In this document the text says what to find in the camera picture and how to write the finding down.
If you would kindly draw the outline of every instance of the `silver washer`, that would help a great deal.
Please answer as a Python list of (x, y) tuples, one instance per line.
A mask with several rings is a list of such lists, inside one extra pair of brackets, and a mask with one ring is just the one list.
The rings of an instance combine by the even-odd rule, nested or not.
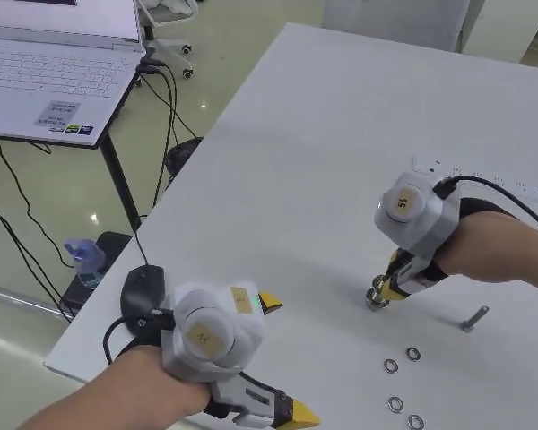
[(411, 361), (419, 361), (421, 359), (421, 352), (417, 348), (411, 347), (406, 350), (406, 356)]
[(398, 364), (392, 358), (387, 358), (383, 363), (383, 367), (388, 374), (395, 374), (398, 370)]
[(418, 415), (410, 415), (406, 420), (406, 425), (411, 430), (422, 430), (424, 428), (424, 421)]
[(400, 414), (404, 410), (403, 401), (399, 397), (396, 397), (396, 396), (389, 397), (388, 400), (386, 401), (386, 406), (394, 414)]

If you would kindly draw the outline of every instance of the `white desk surface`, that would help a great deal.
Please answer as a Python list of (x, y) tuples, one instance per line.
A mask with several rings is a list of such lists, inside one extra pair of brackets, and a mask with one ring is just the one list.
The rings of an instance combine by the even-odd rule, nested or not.
[[(290, 24), (141, 242), (169, 288), (251, 279), (284, 301), (247, 372), (306, 402), (322, 429), (404, 429), (416, 413), (427, 430), (538, 430), (537, 290), (453, 278), (383, 313), (365, 307), (394, 250), (372, 221), (378, 197), (431, 151), (538, 175), (538, 70)], [(102, 335), (140, 264), (132, 242), (46, 366), (81, 381), (104, 369)], [(474, 332), (459, 331), (481, 305), (490, 313)], [(117, 330), (114, 353), (129, 339)], [(389, 357), (397, 374), (383, 370)], [(387, 410), (390, 395), (404, 414)]]

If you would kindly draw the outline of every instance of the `laptop screen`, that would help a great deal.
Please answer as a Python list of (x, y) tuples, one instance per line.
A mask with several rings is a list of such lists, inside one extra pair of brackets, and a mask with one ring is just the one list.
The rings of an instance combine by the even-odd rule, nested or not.
[(135, 0), (0, 0), (0, 27), (138, 39)]

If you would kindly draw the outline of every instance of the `laptop keyboard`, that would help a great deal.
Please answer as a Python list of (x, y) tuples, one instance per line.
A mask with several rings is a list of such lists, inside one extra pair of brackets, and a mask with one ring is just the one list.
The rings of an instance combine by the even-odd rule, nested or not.
[(120, 62), (0, 52), (0, 87), (111, 97), (126, 70)]

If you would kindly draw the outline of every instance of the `floor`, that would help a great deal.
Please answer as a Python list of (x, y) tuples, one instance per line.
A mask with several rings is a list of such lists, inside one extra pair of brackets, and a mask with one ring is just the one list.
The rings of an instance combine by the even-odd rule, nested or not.
[[(251, 72), (285, 22), (319, 25), (323, 0), (206, 0), (197, 20), (159, 31), (162, 37), (191, 40), (195, 76), (178, 80), (179, 113), (204, 135)], [(538, 66), (538, 49), (523, 63)], [(164, 91), (159, 79), (151, 79)], [(112, 128), (126, 177), (141, 213), (151, 208), (167, 110), (146, 87), (135, 89)], [(190, 137), (178, 131), (180, 140)], [(32, 213), (62, 243), (68, 237), (95, 238), (103, 231), (130, 231), (101, 155), (97, 151), (53, 148), (47, 155), (30, 145), (4, 142), (4, 152), (32, 203)], [(25, 217), (22, 198), (0, 161), (0, 211), (22, 242), (63, 288), (73, 274)], [(0, 226), (0, 287), (47, 301)], [(0, 430), (13, 429), (79, 384), (50, 373), (44, 356), (65, 323), (0, 305)]]

